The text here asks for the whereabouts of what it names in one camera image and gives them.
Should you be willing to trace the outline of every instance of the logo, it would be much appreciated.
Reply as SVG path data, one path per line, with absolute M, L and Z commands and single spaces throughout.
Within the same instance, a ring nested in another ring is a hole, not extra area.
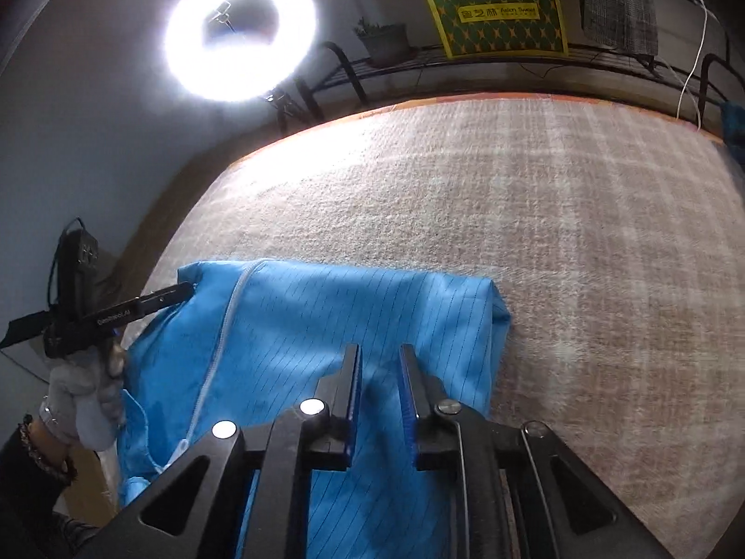
M 109 315 L 109 317 L 102 317 L 99 320 L 96 320 L 95 322 L 98 323 L 99 326 L 103 326 L 103 324 L 105 323 L 120 320 L 122 317 L 126 317 L 127 315 L 131 313 L 132 311 L 130 311 L 129 309 L 124 309 L 124 311 L 120 311 L 119 313 L 114 313 L 114 315 Z
M 483 20 L 540 20 L 538 4 L 534 2 L 516 2 L 504 4 L 477 4 L 457 9 L 461 23 L 474 23 Z

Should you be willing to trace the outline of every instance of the gloved hand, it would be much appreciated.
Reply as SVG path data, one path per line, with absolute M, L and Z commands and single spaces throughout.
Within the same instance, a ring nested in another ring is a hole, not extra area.
M 77 440 L 90 450 L 107 450 L 124 424 L 122 373 L 127 353 L 114 343 L 55 360 L 49 391 L 39 408 L 48 431 L 59 441 Z

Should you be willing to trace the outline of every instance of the ring light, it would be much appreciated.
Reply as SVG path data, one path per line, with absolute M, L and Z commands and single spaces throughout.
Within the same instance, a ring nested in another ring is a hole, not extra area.
M 165 33 L 169 68 L 189 91 L 210 100 L 241 101 L 270 91 L 297 68 L 315 29 L 313 0 L 271 0 L 277 35 L 269 44 L 233 40 L 206 48 L 205 20 L 226 0 L 181 0 Z

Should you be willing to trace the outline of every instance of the white cable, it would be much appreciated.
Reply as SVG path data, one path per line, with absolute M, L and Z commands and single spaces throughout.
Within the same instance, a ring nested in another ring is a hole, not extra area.
M 706 8 L 706 4 L 703 0 L 698 0 L 701 4 L 701 8 L 703 8 L 703 31 L 701 32 L 701 44 L 699 45 L 699 51 L 696 55 L 696 61 L 694 62 L 693 69 L 691 69 L 690 74 L 688 74 L 688 78 L 685 80 L 685 84 L 683 84 L 683 90 L 680 91 L 680 98 L 678 99 L 678 111 L 675 114 L 675 119 L 680 119 L 680 105 L 683 103 L 683 95 L 685 94 L 685 89 L 688 87 L 688 83 L 691 81 L 691 78 L 694 76 L 694 73 L 696 72 L 696 67 L 698 67 L 698 61 L 701 58 L 701 51 L 703 50 L 703 43 L 706 39 L 706 23 L 709 20 L 709 10 Z
M 697 121 L 698 121 L 698 129 L 699 129 L 699 131 L 700 131 L 700 130 L 701 130 L 701 112 L 700 112 L 700 111 L 698 110 L 698 103 L 696 102 L 696 99 L 694 98 L 694 93 L 693 93 L 693 92 L 691 92 L 691 89 L 690 89 L 690 88 L 688 88 L 688 87 L 687 87 L 687 86 L 686 86 L 686 85 L 685 85 L 685 84 L 683 83 L 683 78 L 682 78 L 681 76 L 679 76 L 679 75 L 677 74 L 677 72 L 676 72 L 676 71 L 675 71 L 675 70 L 674 70 L 674 69 L 673 69 L 673 68 L 672 68 L 672 67 L 670 66 L 670 63 L 668 63 L 667 61 L 665 61 L 665 60 L 664 60 L 664 59 L 663 59 L 663 58 L 662 58 L 661 56 L 659 56 L 659 55 L 657 56 L 657 59 L 659 59 L 660 61 L 662 61 L 662 62 L 664 63 L 664 66 L 666 66 L 666 67 L 667 67 L 667 68 L 668 68 L 668 69 L 670 70 L 670 73 L 672 73 L 672 74 L 673 74 L 673 76 L 675 76 L 675 78 L 676 78 L 676 79 L 678 80 L 678 82 L 680 82 L 680 85 L 681 85 L 681 86 L 683 87 L 683 91 L 684 91 L 684 92 L 688 92 L 688 96 L 690 96 L 690 98 L 691 98 L 691 102 L 692 102 L 692 103 L 694 104 L 694 111 L 696 112 L 696 119 L 697 119 Z

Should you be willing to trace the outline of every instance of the sleeve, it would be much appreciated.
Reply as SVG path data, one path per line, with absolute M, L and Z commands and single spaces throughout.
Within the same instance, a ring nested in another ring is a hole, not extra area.
M 0 450 L 0 497 L 37 543 L 49 536 L 52 508 L 75 477 L 71 462 L 67 472 L 47 464 L 27 436 L 27 423 L 20 425 Z
M 82 523 L 76 519 L 70 519 L 59 513 L 52 514 L 54 528 L 60 533 L 62 539 L 67 543 L 71 553 L 75 556 L 96 535 L 98 528 L 94 525 Z

